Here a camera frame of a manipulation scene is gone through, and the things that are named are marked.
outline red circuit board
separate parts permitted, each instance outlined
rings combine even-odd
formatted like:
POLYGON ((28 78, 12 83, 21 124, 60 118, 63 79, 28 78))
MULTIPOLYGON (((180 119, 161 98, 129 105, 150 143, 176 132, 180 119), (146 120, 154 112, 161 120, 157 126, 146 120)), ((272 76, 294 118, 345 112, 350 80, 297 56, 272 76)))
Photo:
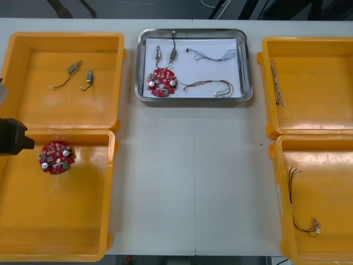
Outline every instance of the red circuit board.
POLYGON ((41 167, 43 163, 47 165, 46 168, 42 167, 44 172, 61 174, 70 168, 70 164, 75 162, 75 154, 69 144, 63 141, 54 141, 42 148, 38 159, 41 167))
POLYGON ((174 94, 177 84, 178 79, 169 69, 156 69, 147 78, 147 88, 151 90, 152 95, 160 98, 165 98, 170 93, 174 94), (151 81, 154 83, 153 87, 149 85, 151 81), (174 86, 170 85, 171 81, 175 82, 174 86))

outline yellow plastic tray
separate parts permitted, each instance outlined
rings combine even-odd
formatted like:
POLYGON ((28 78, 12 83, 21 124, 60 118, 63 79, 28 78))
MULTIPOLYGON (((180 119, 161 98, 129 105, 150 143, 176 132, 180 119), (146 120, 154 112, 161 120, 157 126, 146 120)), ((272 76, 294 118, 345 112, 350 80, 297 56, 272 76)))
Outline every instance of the yellow plastic tray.
POLYGON ((300 264, 353 262, 353 136, 280 136, 270 148, 273 159, 282 225, 281 250, 300 264), (302 172, 292 181, 289 171, 302 172), (297 230, 310 228, 314 218, 320 234, 312 237, 297 230))
POLYGON ((16 33, 2 77, 9 95, 0 116, 31 129, 114 129, 120 95, 124 36, 120 33, 16 33), (83 64, 67 84, 71 64, 83 64), (86 75, 93 69, 92 87, 86 75))
POLYGON ((267 135, 353 134, 353 38, 265 38, 267 135), (270 60, 286 106, 276 105, 270 60))
POLYGON ((115 136, 109 130, 28 130, 34 150, 0 157, 0 261, 98 261, 106 253, 115 136), (50 141, 69 142, 71 168, 44 173, 50 141))

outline metal tray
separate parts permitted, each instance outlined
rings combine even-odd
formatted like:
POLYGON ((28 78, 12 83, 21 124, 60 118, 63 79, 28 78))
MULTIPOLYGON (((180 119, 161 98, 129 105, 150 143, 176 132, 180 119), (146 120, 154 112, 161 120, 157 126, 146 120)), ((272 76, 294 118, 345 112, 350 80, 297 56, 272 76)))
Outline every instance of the metal tray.
POLYGON ((241 102, 253 95, 247 36, 238 29, 147 29, 138 37, 135 95, 150 102, 241 102), (236 39, 239 65, 240 98, 150 98, 143 96, 146 39, 170 39, 170 32, 177 32, 176 39, 236 39))

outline white table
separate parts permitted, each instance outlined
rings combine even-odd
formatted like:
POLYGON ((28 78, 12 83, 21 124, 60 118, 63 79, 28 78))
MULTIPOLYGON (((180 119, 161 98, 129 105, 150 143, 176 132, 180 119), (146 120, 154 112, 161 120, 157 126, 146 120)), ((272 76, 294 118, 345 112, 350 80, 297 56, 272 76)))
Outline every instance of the white table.
POLYGON ((266 112, 255 56, 265 36, 353 36, 353 22, 0 19, 0 62, 16 31, 119 31, 125 60, 108 254, 280 255, 266 112), (226 108, 148 107, 134 95, 137 38, 148 28, 237 28, 254 95, 226 108), (156 141, 151 135, 159 136, 156 141), (152 165, 149 157, 165 162, 152 165))

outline colored wires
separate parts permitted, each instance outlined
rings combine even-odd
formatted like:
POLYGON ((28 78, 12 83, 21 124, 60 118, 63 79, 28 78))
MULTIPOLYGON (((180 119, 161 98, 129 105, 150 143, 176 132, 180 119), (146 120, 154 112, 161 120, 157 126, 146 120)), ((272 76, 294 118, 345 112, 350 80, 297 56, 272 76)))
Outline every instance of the colored wires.
POLYGON ((225 83, 227 85, 226 89, 218 91, 213 94, 216 98, 219 98, 219 97, 230 98, 232 96, 232 94, 234 92, 234 87, 231 83, 229 83, 226 80, 205 80, 205 81, 198 81, 193 84, 183 84, 183 83, 181 83, 181 84, 185 85, 185 87, 183 88, 183 91, 186 91, 186 89, 189 87, 202 86, 203 84, 212 83, 212 82, 225 83))
POLYGON ((298 170, 298 168, 293 169, 293 167, 291 167, 291 169, 289 170, 289 184, 288 184, 288 188, 289 188, 289 198, 290 198, 290 203, 292 206, 292 218, 293 218, 293 224, 295 226, 296 229, 302 231, 302 232, 306 232, 309 233, 309 235, 311 235, 312 237, 316 237, 319 233, 320 233, 320 227, 321 224, 318 224, 318 219, 315 218, 312 227, 310 227, 309 229, 304 229, 301 226, 298 225, 298 223, 296 222, 295 218, 294 218, 294 214, 293 214, 293 204, 292 204, 292 185, 293 185, 293 179, 296 176, 296 174, 302 172, 301 170, 298 170))
POLYGON ((199 51, 190 49, 190 48, 187 48, 187 49, 186 49, 186 52, 192 52, 192 53, 194 53, 194 54, 195 54, 195 56, 194 56, 195 61, 198 61, 198 60, 200 60, 200 59, 207 59, 207 60, 214 61, 214 62, 225 62, 225 61, 228 61, 228 60, 231 60, 231 59, 235 58, 237 51, 234 50, 234 49, 233 49, 233 50, 228 50, 228 51, 226 52, 226 54, 223 55, 223 56, 222 56, 221 58, 219 58, 219 59, 210 58, 210 57, 206 56, 205 54, 203 54, 203 53, 201 53, 201 52, 199 52, 199 51))
POLYGON ((285 106, 286 103, 284 103, 282 100, 281 89, 280 89, 280 86, 278 85, 278 80, 277 80, 277 73, 276 73, 277 62, 274 59, 271 59, 270 61, 273 61, 275 63, 275 65, 271 64, 271 70, 272 70, 272 74, 274 75, 275 86, 277 89, 276 104, 285 106))

